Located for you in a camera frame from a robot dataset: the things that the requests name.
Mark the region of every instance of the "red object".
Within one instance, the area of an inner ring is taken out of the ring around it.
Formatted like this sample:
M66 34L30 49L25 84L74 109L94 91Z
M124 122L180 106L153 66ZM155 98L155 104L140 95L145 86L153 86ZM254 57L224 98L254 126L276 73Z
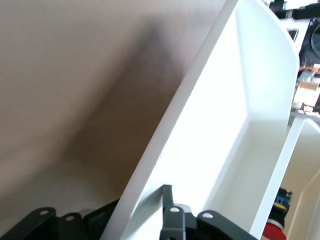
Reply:
M284 235L281 229L270 222L266 223L262 235L270 240L287 240L286 235Z

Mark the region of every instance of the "red cap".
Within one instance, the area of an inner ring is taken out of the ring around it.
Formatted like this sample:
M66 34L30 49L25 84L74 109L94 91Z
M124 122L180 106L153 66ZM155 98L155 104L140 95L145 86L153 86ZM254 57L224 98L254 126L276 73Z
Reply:
M287 240L286 235L284 235L281 229L270 222L266 223L262 235L270 240Z

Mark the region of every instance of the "white storage bin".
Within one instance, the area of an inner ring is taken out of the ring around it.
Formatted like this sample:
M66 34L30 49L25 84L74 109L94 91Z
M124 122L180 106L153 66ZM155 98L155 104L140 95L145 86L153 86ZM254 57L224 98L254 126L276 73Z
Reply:
M259 239L285 172L277 162L298 68L262 2L228 0L101 239L159 239L163 184L195 216L216 210Z
M318 240L320 200L320 128L296 117L283 147L280 168L286 169L281 187L293 192L284 233L288 240Z

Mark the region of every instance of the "white plastic bin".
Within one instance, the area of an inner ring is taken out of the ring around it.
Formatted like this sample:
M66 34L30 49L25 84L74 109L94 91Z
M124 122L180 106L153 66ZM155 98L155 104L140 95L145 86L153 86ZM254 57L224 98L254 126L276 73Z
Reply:
M298 68L289 34L261 1L228 0L101 239L159 239L163 184L195 216L216 210L259 239L281 183L274 170Z
M320 128L308 118L296 117L279 159L286 169L281 187L293 192L284 233L288 240L318 240L320 201Z

